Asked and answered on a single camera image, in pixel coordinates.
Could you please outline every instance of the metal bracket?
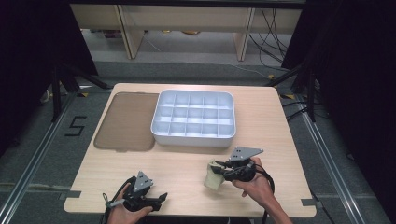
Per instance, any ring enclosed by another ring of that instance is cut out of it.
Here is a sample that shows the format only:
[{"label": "metal bracket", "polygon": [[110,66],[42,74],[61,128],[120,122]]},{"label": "metal bracket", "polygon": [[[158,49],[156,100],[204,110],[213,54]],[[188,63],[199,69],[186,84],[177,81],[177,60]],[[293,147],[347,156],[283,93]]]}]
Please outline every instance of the metal bracket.
[{"label": "metal bracket", "polygon": [[253,147],[236,147],[231,154],[230,161],[244,161],[252,156],[264,152],[261,148]]},{"label": "metal bracket", "polygon": [[154,183],[151,179],[149,179],[142,171],[139,171],[139,174],[137,174],[136,183],[134,184],[134,192],[149,188],[153,184]]}]

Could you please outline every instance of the white object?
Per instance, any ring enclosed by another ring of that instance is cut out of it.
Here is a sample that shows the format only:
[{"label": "white object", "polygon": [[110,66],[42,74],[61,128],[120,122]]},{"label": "white object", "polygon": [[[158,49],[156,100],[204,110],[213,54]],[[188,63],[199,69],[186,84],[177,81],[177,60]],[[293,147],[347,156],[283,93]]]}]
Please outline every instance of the white object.
[{"label": "white object", "polygon": [[236,132],[233,96],[225,91],[162,91],[151,131],[161,145],[228,147]]}]

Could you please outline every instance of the aluminum rail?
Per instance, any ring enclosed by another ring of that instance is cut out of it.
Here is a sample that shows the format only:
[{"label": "aluminum rail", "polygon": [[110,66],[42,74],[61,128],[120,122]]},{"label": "aluminum rail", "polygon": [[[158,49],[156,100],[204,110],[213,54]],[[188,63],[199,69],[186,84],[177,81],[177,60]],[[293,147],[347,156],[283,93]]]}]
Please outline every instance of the aluminum rail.
[{"label": "aluminum rail", "polygon": [[8,195],[6,202],[2,205],[0,210],[0,221],[2,224],[9,223],[12,219],[14,213],[16,212],[24,193],[29,187],[30,182],[32,181],[35,172],[38,170],[41,162],[43,161],[50,144],[62,123],[65,113],[67,112],[68,107],[71,105],[73,100],[76,98],[76,92],[69,92],[64,101],[64,110],[59,115],[59,117],[51,123],[49,129],[47,130],[44,138],[41,140],[40,145],[38,146],[35,154],[32,159],[29,161],[29,164],[26,166],[22,176],[18,180],[17,184],[14,186],[11,193]]},{"label": "aluminum rail", "polygon": [[[296,100],[303,101],[304,99],[302,96],[296,95]],[[332,159],[332,154],[327,148],[320,134],[320,131],[318,130],[317,124],[311,121],[311,118],[309,118],[307,113],[303,113],[303,118],[309,132],[311,133],[312,138],[314,139],[320,157],[323,159],[323,163],[327,171],[329,172],[332,183],[334,184],[335,189],[340,196],[340,200],[346,209],[346,213],[349,216],[351,223],[366,223],[364,217],[361,214],[361,210],[358,207],[358,204],[356,203],[355,199],[352,196],[352,193],[347,186],[347,183],[341,175],[335,161]]]}]

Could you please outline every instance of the black cable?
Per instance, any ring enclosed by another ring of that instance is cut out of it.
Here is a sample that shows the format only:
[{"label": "black cable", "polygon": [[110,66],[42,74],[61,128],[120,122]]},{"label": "black cable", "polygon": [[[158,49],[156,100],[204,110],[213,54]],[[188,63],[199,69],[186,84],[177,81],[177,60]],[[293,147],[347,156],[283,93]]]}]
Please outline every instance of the black cable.
[{"label": "black cable", "polygon": [[285,57],[285,54],[283,53],[283,49],[280,47],[279,43],[282,44],[284,47],[286,47],[286,46],[285,46],[285,45],[279,40],[279,38],[277,37],[276,20],[275,20],[276,10],[273,8],[273,20],[272,20],[271,25],[270,25],[270,23],[268,22],[267,17],[265,16],[265,13],[264,13],[264,10],[263,10],[263,9],[262,9],[262,15],[264,16],[265,22],[267,23],[267,26],[268,26],[268,34],[271,34],[271,35],[272,35],[273,39],[275,40],[275,42],[276,42],[276,44],[277,44],[277,46],[278,46],[280,55],[282,55],[282,57],[284,58],[284,57]]},{"label": "black cable", "polygon": [[260,36],[260,38],[262,39],[262,42],[264,42],[268,47],[273,48],[273,49],[277,49],[277,50],[282,50],[282,51],[283,51],[282,48],[277,48],[277,47],[275,47],[275,46],[270,45],[268,42],[266,42],[266,40],[267,40],[269,34],[271,33],[270,31],[272,31],[272,27],[273,27],[274,24],[275,24],[275,20],[273,20],[273,22],[271,23],[271,25],[268,27],[268,31],[269,31],[269,32],[267,33],[267,35],[265,36],[265,38],[262,38],[262,35],[261,35],[261,34],[259,34],[259,36]]},{"label": "black cable", "polygon": [[271,191],[273,193],[275,193],[274,179],[270,175],[268,175],[268,173],[264,170],[264,168],[262,166],[260,166],[258,164],[254,164],[254,165],[262,168],[262,171],[256,170],[256,172],[259,173],[259,174],[262,174],[268,180],[268,182],[270,183]]},{"label": "black cable", "polygon": [[332,224],[335,224],[334,220],[332,219],[332,217],[330,216],[329,212],[327,211],[327,209],[324,207],[323,203],[320,201],[320,199],[317,197],[317,195],[314,193],[314,191],[309,188],[309,191],[311,191],[312,196],[314,197],[315,201],[317,201],[317,203],[321,203],[321,207],[323,212],[326,214],[327,218],[330,220],[330,222]]},{"label": "black cable", "polygon": [[273,67],[273,66],[266,65],[266,64],[262,61],[262,47],[259,46],[257,43],[255,43],[255,44],[256,44],[256,46],[259,48],[259,59],[260,59],[260,62],[262,63],[262,65],[263,65],[264,67],[271,68],[271,69],[275,69],[275,70],[277,70],[277,71],[282,71],[282,72],[288,72],[288,71],[289,71],[288,69],[276,68],[276,67]]},{"label": "black cable", "polygon": [[285,49],[288,49],[288,47],[286,47],[286,45],[284,45],[282,43],[282,41],[280,41],[280,39],[277,37],[275,16],[276,16],[276,8],[273,8],[273,21],[274,21],[274,30],[275,30],[276,41],[277,41],[278,44],[281,44]]},{"label": "black cable", "polygon": [[293,118],[296,117],[297,115],[299,115],[299,114],[301,114],[301,113],[304,113],[304,112],[306,112],[306,111],[308,111],[308,107],[304,107],[303,109],[301,109],[301,110],[295,112],[295,113],[292,114],[292,115],[287,116],[286,118],[287,118],[287,120],[288,120],[288,122],[289,122],[291,119],[293,119]]},{"label": "black cable", "polygon": [[259,48],[260,51],[263,51],[264,53],[268,54],[268,56],[270,56],[271,58],[277,60],[278,62],[282,63],[282,60],[279,59],[278,57],[276,57],[273,53],[271,53],[270,51],[264,49],[262,47],[263,44],[259,45],[256,40],[253,38],[253,36],[249,35],[250,39],[253,41],[253,43],[257,46],[257,48]]},{"label": "black cable", "polygon": [[297,104],[306,104],[305,101],[297,101],[289,104],[282,105],[282,107],[288,106],[288,105],[297,105]]}]

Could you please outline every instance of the hand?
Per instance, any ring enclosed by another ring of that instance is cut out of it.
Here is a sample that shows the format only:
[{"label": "hand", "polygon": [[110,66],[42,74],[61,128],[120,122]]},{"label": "hand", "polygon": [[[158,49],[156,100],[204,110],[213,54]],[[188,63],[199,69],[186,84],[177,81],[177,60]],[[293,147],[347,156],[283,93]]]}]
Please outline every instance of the hand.
[{"label": "hand", "polygon": [[[251,158],[256,166],[256,169],[262,170],[262,162],[257,157]],[[268,183],[267,178],[262,174],[256,173],[253,179],[249,182],[242,182],[239,180],[234,180],[233,185],[239,189],[242,189],[242,197],[250,196],[254,201],[256,201],[260,206],[265,207],[265,203],[271,201],[275,198],[274,193],[271,190],[271,186]]]},{"label": "hand", "polygon": [[[127,184],[117,197],[117,201],[122,199],[124,191],[130,184]],[[152,207],[144,207],[137,212],[130,212],[126,209],[123,204],[118,204],[116,207],[111,209],[110,215],[108,216],[109,224],[135,224],[140,218],[145,217],[152,211]]]},{"label": "hand", "polygon": [[[262,162],[259,158],[252,157],[251,159],[257,165],[262,166]],[[256,166],[256,169],[262,170],[260,166]],[[275,223],[291,223],[288,215],[274,196],[268,179],[265,178],[264,175],[256,173],[249,182],[234,180],[233,185],[243,190],[242,197],[249,195],[250,198],[262,206],[268,214],[273,217]]]}]

